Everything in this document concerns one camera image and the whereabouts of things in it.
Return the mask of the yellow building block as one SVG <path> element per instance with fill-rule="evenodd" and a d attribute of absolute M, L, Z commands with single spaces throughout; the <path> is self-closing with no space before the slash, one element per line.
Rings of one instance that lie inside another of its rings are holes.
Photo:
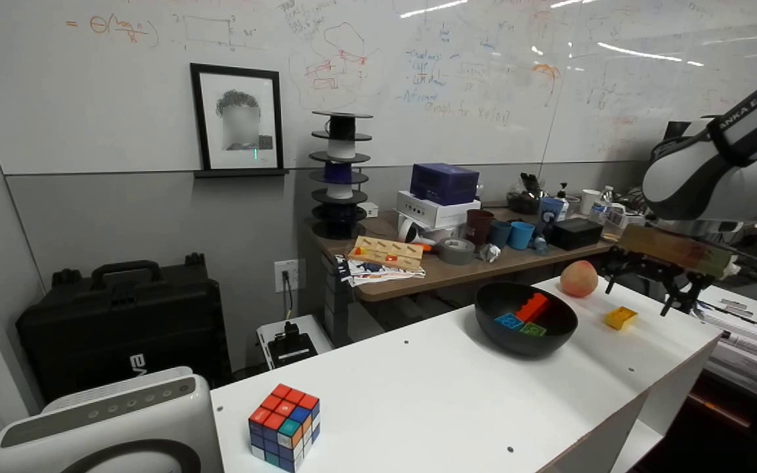
<path fill-rule="evenodd" d="M 618 307 L 609 311 L 604 318 L 606 326 L 614 330 L 625 330 L 637 318 L 638 313 L 627 307 Z"/>

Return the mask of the orange building block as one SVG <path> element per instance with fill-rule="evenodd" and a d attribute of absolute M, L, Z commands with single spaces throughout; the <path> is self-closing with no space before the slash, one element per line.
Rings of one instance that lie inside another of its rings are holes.
<path fill-rule="evenodd" d="M 526 303 L 514 312 L 517 320 L 524 324 L 534 323 L 535 320 L 544 314 L 549 307 L 550 300 L 542 293 L 534 293 Z"/>

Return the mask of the dark bowl with utensils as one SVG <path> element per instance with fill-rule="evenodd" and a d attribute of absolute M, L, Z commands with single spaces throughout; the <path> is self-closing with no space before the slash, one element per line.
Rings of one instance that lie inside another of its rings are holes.
<path fill-rule="evenodd" d="M 520 173 L 519 180 L 507 191 L 507 207 L 514 213 L 537 215 L 545 196 L 543 179 L 533 173 Z"/>

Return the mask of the black bowl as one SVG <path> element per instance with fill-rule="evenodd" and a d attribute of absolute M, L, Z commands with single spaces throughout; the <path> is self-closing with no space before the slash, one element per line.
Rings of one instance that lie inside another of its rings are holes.
<path fill-rule="evenodd" d="M 508 330 L 494 321 L 505 313 L 514 313 L 534 293 L 550 300 L 549 307 L 534 321 L 547 329 L 544 336 L 529 336 L 519 330 Z M 579 326 L 576 312 L 554 294 L 517 282 L 489 282 L 478 288 L 474 296 L 478 325 L 496 346 L 522 357 L 547 357 L 555 353 Z"/>

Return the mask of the white cabinet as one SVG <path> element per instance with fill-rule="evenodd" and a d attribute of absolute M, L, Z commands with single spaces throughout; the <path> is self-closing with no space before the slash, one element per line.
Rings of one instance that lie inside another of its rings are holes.
<path fill-rule="evenodd" d="M 283 473 L 248 431 L 278 384 L 321 401 L 298 473 L 622 473 L 667 433 L 720 332 L 622 286 L 562 299 L 578 327 L 543 359 L 493 345 L 468 306 L 214 390 L 225 473 Z M 638 315 L 614 330 L 621 306 Z"/>

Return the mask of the peach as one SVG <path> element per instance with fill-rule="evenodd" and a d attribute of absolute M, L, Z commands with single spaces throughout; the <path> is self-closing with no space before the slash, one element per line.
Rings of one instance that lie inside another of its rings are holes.
<path fill-rule="evenodd" d="M 562 270 L 559 277 L 560 290 L 576 298 L 585 298 L 599 285 L 597 270 L 590 261 L 574 261 Z"/>

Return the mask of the drinking glass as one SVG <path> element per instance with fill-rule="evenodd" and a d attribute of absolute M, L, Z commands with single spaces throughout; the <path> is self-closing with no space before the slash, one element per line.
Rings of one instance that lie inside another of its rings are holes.
<path fill-rule="evenodd" d="M 611 207 L 606 214 L 601 239 L 612 243 L 619 242 L 628 223 L 627 213 L 624 208 Z"/>

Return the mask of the clear water bottle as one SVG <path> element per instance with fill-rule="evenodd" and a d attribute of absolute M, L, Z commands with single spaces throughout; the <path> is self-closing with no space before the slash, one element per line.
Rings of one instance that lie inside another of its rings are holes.
<path fill-rule="evenodd" d="M 608 215 L 612 212 L 612 206 L 614 204 L 614 188 L 613 186 L 605 186 L 597 199 L 594 201 L 589 212 L 589 219 L 599 225 L 606 224 Z"/>

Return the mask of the stack of white panels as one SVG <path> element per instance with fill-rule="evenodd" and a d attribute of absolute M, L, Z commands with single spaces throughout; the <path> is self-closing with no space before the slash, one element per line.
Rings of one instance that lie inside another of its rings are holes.
<path fill-rule="evenodd" d="M 753 288 L 703 290 L 692 311 L 722 331 L 706 368 L 757 394 L 757 295 Z"/>

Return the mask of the blue mug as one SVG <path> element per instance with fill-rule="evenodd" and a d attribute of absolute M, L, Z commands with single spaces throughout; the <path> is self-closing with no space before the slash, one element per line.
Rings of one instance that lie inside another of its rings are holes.
<path fill-rule="evenodd" d="M 539 200 L 537 230 L 548 231 L 557 221 L 565 218 L 568 202 L 564 198 L 546 196 Z"/>

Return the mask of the blue cup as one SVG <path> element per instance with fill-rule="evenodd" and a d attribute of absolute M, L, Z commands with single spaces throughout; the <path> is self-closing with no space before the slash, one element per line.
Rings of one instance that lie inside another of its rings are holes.
<path fill-rule="evenodd" d="M 511 231 L 507 245 L 513 250 L 526 250 L 534 239 L 535 225 L 523 221 L 513 221 L 510 224 Z"/>
<path fill-rule="evenodd" d="M 488 242 L 491 245 L 496 246 L 496 248 L 503 249 L 508 243 L 508 239 L 512 230 L 513 225 L 511 225 L 510 222 L 493 219 L 490 222 Z"/>

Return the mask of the dark red cup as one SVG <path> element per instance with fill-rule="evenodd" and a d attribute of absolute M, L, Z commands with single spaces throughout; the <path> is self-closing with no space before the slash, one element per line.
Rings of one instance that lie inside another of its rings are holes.
<path fill-rule="evenodd" d="M 465 222 L 465 240 L 471 242 L 475 248 L 486 244 L 493 219 L 495 219 L 495 215 L 487 210 L 468 210 Z"/>

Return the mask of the brown desk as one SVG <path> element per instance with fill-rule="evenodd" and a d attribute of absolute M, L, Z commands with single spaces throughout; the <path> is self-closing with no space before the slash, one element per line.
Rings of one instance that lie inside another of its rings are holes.
<path fill-rule="evenodd" d="M 591 246 L 583 246 L 576 250 L 562 250 L 551 246 L 549 251 L 541 256 L 531 250 L 513 250 L 506 248 L 493 263 L 484 263 L 478 259 L 469 265 L 451 265 L 439 260 L 438 256 L 424 255 L 423 267 L 426 275 L 421 279 L 403 279 L 402 281 L 370 282 L 363 286 L 352 288 L 346 282 L 334 279 L 336 274 L 336 255 L 347 254 L 352 240 L 331 240 L 318 236 L 313 232 L 316 221 L 309 219 L 304 225 L 311 246 L 317 251 L 317 256 L 308 258 L 307 268 L 323 269 L 324 277 L 306 275 L 306 288 L 314 291 L 323 288 L 323 307 L 317 312 L 319 323 L 327 333 L 334 347 L 346 346 L 352 343 L 350 336 L 349 305 L 354 302 L 377 303 L 382 300 L 393 300 L 411 294 L 437 290 L 438 288 L 477 282 L 510 273 L 519 273 L 535 267 L 555 267 L 558 263 L 570 263 L 577 259 L 606 254 L 610 248 L 609 242 L 601 240 Z"/>

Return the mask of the grey tape roll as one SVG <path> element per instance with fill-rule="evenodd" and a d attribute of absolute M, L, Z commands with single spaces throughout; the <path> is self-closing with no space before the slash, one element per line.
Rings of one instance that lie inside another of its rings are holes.
<path fill-rule="evenodd" d="M 475 259 L 476 246 L 463 238 L 445 238 L 438 243 L 438 257 L 451 265 L 469 265 Z"/>

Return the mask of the purple box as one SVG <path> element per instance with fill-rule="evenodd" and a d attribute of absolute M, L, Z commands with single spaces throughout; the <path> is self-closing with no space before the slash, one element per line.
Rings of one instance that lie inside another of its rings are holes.
<path fill-rule="evenodd" d="M 439 206 L 456 206 L 476 197 L 480 173 L 450 164 L 414 164 L 409 192 Z"/>

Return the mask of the white headset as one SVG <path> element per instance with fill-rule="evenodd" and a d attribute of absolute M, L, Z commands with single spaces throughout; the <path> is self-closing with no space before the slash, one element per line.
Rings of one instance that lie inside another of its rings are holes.
<path fill-rule="evenodd" d="M 458 237 L 461 232 L 460 225 L 449 227 L 430 227 L 430 225 L 417 221 L 405 214 L 398 215 L 396 240 L 405 244 L 438 245 L 447 238 Z"/>

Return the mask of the wooden peg board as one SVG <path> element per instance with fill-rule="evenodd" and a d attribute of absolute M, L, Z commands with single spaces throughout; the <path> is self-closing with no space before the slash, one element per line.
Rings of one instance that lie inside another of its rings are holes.
<path fill-rule="evenodd" d="M 396 242 L 396 240 L 359 236 L 354 243 L 354 248 L 346 254 L 346 258 L 417 272 L 421 269 L 423 247 L 418 244 Z"/>

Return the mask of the heap of magazines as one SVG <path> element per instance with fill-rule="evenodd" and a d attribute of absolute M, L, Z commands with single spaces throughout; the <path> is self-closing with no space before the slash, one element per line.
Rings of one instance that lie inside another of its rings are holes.
<path fill-rule="evenodd" d="M 404 281 L 405 279 L 422 279 L 426 271 L 421 267 L 417 271 L 394 269 L 369 261 L 348 260 L 343 255 L 334 255 L 336 274 L 340 282 L 351 287 L 358 287 L 372 282 Z"/>

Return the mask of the stack of filament spools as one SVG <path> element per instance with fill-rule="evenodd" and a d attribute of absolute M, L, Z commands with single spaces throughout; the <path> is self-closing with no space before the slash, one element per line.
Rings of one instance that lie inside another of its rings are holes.
<path fill-rule="evenodd" d="M 323 185 L 311 193 L 316 203 L 311 210 L 316 219 L 311 229 L 316 236 L 329 240 L 355 239 L 365 233 L 361 222 L 367 219 L 367 210 L 360 204 L 367 201 L 367 195 L 359 186 L 369 177 L 354 168 L 371 159 L 369 155 L 357 152 L 356 144 L 372 140 L 372 135 L 357 130 L 357 121 L 373 119 L 374 116 L 325 110 L 312 113 L 327 118 L 324 129 L 311 133 L 312 137 L 327 141 L 327 147 L 309 155 L 312 161 L 323 164 L 321 169 L 310 174 L 311 180 Z"/>

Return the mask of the white box with black charger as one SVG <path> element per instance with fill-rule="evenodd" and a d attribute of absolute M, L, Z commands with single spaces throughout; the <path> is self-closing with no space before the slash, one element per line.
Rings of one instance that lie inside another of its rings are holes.
<path fill-rule="evenodd" d="M 265 364 L 271 371 L 333 350 L 315 315 L 301 315 L 256 329 Z"/>

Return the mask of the puzzle cube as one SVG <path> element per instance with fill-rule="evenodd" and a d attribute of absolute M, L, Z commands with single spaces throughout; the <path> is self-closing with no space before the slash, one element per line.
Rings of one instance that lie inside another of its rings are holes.
<path fill-rule="evenodd" d="M 248 431 L 252 456 L 298 473 L 321 433 L 321 401 L 278 384 L 248 417 Z"/>

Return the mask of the framed picture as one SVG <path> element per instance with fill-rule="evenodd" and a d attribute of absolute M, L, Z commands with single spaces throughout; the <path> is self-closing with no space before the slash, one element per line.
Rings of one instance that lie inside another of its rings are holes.
<path fill-rule="evenodd" d="M 201 170 L 196 177 L 285 176 L 280 75 L 190 65 Z"/>

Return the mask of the black hard case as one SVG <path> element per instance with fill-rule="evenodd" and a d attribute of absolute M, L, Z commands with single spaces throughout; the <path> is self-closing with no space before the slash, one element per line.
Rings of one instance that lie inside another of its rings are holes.
<path fill-rule="evenodd" d="M 175 367 L 212 387 L 233 380 L 219 282 L 204 254 L 169 266 L 111 263 L 88 277 L 60 270 L 15 327 L 44 402 Z"/>

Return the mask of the white air purifier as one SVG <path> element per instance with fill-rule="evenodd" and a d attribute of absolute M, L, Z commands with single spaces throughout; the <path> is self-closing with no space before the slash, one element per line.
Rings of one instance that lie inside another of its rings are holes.
<path fill-rule="evenodd" d="M 223 473 L 207 380 L 178 367 L 63 396 L 0 431 L 0 473 Z"/>

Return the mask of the whiteboard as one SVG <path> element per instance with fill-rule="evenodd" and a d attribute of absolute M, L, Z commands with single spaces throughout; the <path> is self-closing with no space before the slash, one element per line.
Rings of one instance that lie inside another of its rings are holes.
<path fill-rule="evenodd" d="M 374 166 L 642 160 L 757 88 L 757 0 L 0 0 L 6 175 L 274 164 L 223 149 L 255 96 L 283 165 L 360 112 Z M 222 102 L 216 110 L 217 102 Z"/>

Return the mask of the wall socket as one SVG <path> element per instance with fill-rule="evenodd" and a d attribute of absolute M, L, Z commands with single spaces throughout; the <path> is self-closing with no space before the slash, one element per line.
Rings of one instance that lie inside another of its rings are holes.
<path fill-rule="evenodd" d="M 283 293 L 285 291 L 294 291 L 302 288 L 300 280 L 301 269 L 303 268 L 302 260 L 288 259 L 274 261 L 275 292 Z"/>

